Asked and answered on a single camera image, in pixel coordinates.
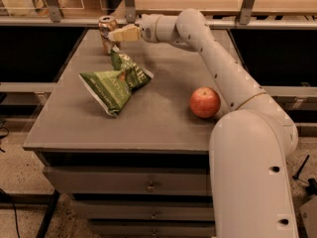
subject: apple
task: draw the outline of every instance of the apple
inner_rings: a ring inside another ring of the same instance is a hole
[[[211,87],[199,87],[190,97],[190,110],[200,118],[213,117],[220,109],[220,97]]]

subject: floor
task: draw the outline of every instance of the floor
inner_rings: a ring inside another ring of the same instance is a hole
[[[53,187],[42,174],[43,164],[33,152],[26,152],[22,148],[34,120],[34,117],[6,118],[4,126],[10,130],[10,134],[1,142],[1,149],[5,153],[0,153],[0,188],[7,193],[53,193]],[[306,181],[310,178],[316,178],[317,127],[307,124],[301,125],[299,133],[301,137],[297,150],[288,158],[287,166],[300,238],[306,238],[307,235],[298,209],[311,197],[305,191],[306,184],[293,180],[291,176],[297,172],[306,156],[310,155],[300,178]],[[62,194],[57,202],[46,237],[102,237],[92,233],[86,227],[85,220],[76,217],[75,212],[69,207],[69,203],[70,198],[66,194]],[[37,237],[46,209],[45,205],[17,205],[21,238]],[[3,238],[18,237],[14,210],[8,204],[0,203],[0,234]]]

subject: can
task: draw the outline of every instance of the can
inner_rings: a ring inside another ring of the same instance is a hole
[[[116,45],[120,48],[120,43],[109,40],[109,33],[118,28],[118,23],[115,17],[112,16],[101,16],[99,18],[99,32],[101,35],[101,41],[103,49],[106,55],[110,55],[111,49]]]

